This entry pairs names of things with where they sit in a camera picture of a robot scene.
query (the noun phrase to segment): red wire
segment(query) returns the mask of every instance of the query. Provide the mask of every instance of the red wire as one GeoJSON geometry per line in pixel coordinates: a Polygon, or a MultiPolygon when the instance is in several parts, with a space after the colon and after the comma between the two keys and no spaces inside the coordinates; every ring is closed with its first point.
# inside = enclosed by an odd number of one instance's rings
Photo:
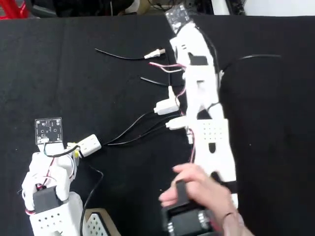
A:
{"type": "MultiPolygon", "coordinates": [[[[49,176],[50,167],[53,165],[54,161],[55,161],[55,158],[53,158],[53,160],[51,161],[51,163],[50,163],[50,165],[49,165],[49,167],[48,167],[48,171],[47,171],[46,176],[49,176]]],[[[41,185],[41,187],[45,185],[46,181],[47,181],[47,178],[45,179],[45,181],[44,181],[44,183],[41,185]]]]}

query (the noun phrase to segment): red object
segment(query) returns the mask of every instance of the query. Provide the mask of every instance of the red object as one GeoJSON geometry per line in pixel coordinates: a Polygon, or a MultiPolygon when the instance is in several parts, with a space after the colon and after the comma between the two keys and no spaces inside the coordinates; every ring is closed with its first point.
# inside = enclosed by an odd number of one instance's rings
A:
{"type": "Polygon", "coordinates": [[[0,6],[5,12],[5,16],[0,16],[0,20],[27,18],[28,11],[25,2],[18,7],[15,0],[0,0],[0,6]]]}

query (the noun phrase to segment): black wire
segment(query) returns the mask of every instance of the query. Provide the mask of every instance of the black wire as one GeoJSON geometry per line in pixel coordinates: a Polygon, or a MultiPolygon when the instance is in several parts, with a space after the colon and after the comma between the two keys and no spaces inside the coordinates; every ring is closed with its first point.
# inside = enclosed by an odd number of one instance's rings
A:
{"type": "Polygon", "coordinates": [[[115,58],[119,58],[119,59],[124,59],[124,60],[145,60],[144,57],[141,57],[141,58],[126,58],[126,57],[122,57],[122,56],[119,56],[119,55],[108,53],[106,51],[102,51],[101,49],[98,49],[98,48],[95,48],[95,50],[97,52],[99,52],[99,53],[103,53],[103,54],[106,54],[106,55],[109,55],[109,56],[112,56],[112,57],[115,57],[115,58]]]}
{"type": "Polygon", "coordinates": [[[218,60],[218,53],[215,45],[213,44],[212,40],[208,37],[208,35],[199,27],[196,27],[199,32],[204,36],[210,47],[213,49],[213,54],[214,54],[214,64],[215,64],[215,70],[216,70],[216,75],[217,75],[217,90],[219,91],[220,89],[220,67],[219,67],[219,60],[218,60]]]}
{"type": "Polygon", "coordinates": [[[108,141],[106,143],[104,143],[103,145],[109,145],[111,142],[119,139],[121,136],[123,136],[126,132],[128,132],[131,128],[133,128],[143,117],[146,117],[149,114],[153,114],[153,111],[147,112],[145,114],[142,114],[141,116],[139,116],[138,119],[136,119],[136,121],[134,123],[131,124],[131,126],[129,126],[124,132],[122,132],[120,135],[118,135],[116,138],[112,139],[111,141],[108,141]]]}
{"type": "Polygon", "coordinates": [[[88,198],[87,198],[87,200],[85,201],[85,204],[84,204],[84,206],[83,206],[83,210],[82,210],[82,214],[81,214],[81,219],[80,219],[80,236],[83,236],[82,227],[83,227],[83,220],[84,220],[85,211],[86,211],[86,209],[87,209],[87,205],[88,205],[88,203],[89,203],[89,201],[90,201],[90,199],[91,199],[93,193],[95,192],[95,190],[97,189],[97,187],[99,186],[99,184],[102,182],[102,180],[103,180],[103,178],[104,178],[103,172],[101,172],[101,171],[95,169],[94,167],[92,167],[92,166],[90,166],[90,165],[88,165],[88,166],[89,166],[92,170],[98,172],[98,173],[101,175],[101,177],[99,178],[99,180],[98,180],[98,182],[96,183],[96,185],[94,186],[94,188],[91,190],[91,192],[90,192],[90,194],[89,194],[89,196],[88,196],[88,198]]]}
{"type": "Polygon", "coordinates": [[[229,62],[224,68],[223,68],[223,72],[225,72],[230,66],[232,66],[233,64],[245,60],[245,59],[250,59],[250,58],[281,58],[281,55],[274,55],[274,54],[253,54],[253,55],[248,55],[248,56],[244,56],[241,58],[238,58],[234,61],[229,62]]]}
{"type": "Polygon", "coordinates": [[[73,148],[71,148],[71,149],[69,149],[68,151],[65,151],[65,152],[63,152],[63,153],[59,153],[59,154],[55,154],[55,155],[48,155],[48,154],[46,153],[46,145],[47,145],[47,143],[44,144],[44,154],[45,154],[46,156],[48,156],[48,157],[53,157],[53,158],[55,158],[55,157],[61,157],[61,156],[67,155],[67,154],[72,153],[73,151],[75,151],[77,148],[80,148],[79,145],[76,145],[76,146],[74,146],[73,148]]]}
{"type": "Polygon", "coordinates": [[[155,81],[155,80],[150,80],[150,79],[147,79],[147,78],[144,78],[144,77],[140,77],[140,79],[144,80],[144,81],[147,81],[147,82],[150,82],[152,84],[160,85],[160,86],[163,86],[163,87],[168,87],[168,84],[161,83],[161,82],[158,82],[158,81],[155,81]]]}
{"type": "MultiPolygon", "coordinates": [[[[158,81],[155,81],[155,80],[150,80],[150,79],[147,79],[147,78],[144,78],[144,77],[140,77],[140,79],[144,80],[146,82],[155,84],[155,85],[163,86],[163,87],[168,87],[169,86],[168,84],[161,83],[161,82],[158,82],[158,81]]],[[[185,86],[185,85],[172,85],[172,87],[182,87],[182,86],[185,86]]]]}
{"type": "Polygon", "coordinates": [[[153,132],[155,132],[155,131],[158,131],[159,129],[162,129],[162,128],[165,128],[165,125],[160,126],[160,127],[157,127],[157,128],[155,128],[155,129],[152,129],[152,130],[150,130],[150,131],[148,131],[148,132],[146,132],[146,133],[144,133],[144,134],[140,134],[137,138],[134,138],[134,139],[132,139],[132,140],[129,140],[129,141],[126,141],[126,142],[121,142],[121,143],[108,144],[108,146],[117,146],[117,145],[130,144],[130,143],[132,143],[132,142],[134,142],[134,141],[137,141],[137,140],[139,140],[139,139],[142,139],[142,138],[146,137],[147,135],[149,135],[149,134],[151,134],[151,133],[153,133],[153,132]]]}

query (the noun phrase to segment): electronic component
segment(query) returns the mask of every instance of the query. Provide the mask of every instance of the electronic component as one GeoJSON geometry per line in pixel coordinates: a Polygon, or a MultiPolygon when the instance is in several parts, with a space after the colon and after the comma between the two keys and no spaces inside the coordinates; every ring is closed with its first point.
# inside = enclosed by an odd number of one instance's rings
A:
{"type": "Polygon", "coordinates": [[[179,30],[190,22],[190,17],[185,9],[184,4],[172,7],[166,12],[166,18],[173,32],[177,34],[179,30]]]}
{"type": "Polygon", "coordinates": [[[210,224],[212,212],[189,200],[186,183],[176,182],[177,202],[162,209],[163,229],[170,236],[219,236],[210,224]]]}
{"type": "Polygon", "coordinates": [[[52,144],[63,142],[62,118],[45,118],[35,120],[35,143],[52,144]]]}
{"type": "Polygon", "coordinates": [[[45,188],[33,194],[36,213],[60,207],[63,203],[56,195],[56,186],[45,188]]]}

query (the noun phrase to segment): finger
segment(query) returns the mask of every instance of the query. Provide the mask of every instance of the finger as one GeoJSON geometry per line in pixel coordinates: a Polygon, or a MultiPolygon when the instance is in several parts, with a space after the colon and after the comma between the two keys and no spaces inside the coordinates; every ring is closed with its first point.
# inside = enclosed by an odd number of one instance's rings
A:
{"type": "Polygon", "coordinates": [[[177,202],[177,200],[171,200],[171,201],[167,201],[167,202],[162,202],[161,206],[162,207],[168,207],[168,206],[174,205],[176,202],[177,202]]]}
{"type": "Polygon", "coordinates": [[[173,171],[176,173],[179,173],[179,172],[182,172],[183,170],[191,168],[193,166],[195,166],[195,164],[193,164],[193,163],[180,164],[180,165],[174,166],[173,171]]]}
{"type": "Polygon", "coordinates": [[[185,182],[197,181],[203,183],[207,181],[209,177],[198,166],[191,166],[190,168],[181,171],[172,181],[171,186],[175,186],[175,183],[179,180],[185,182]]]}
{"type": "Polygon", "coordinates": [[[175,187],[170,187],[158,198],[161,202],[171,201],[177,199],[177,190],[175,187]]]}

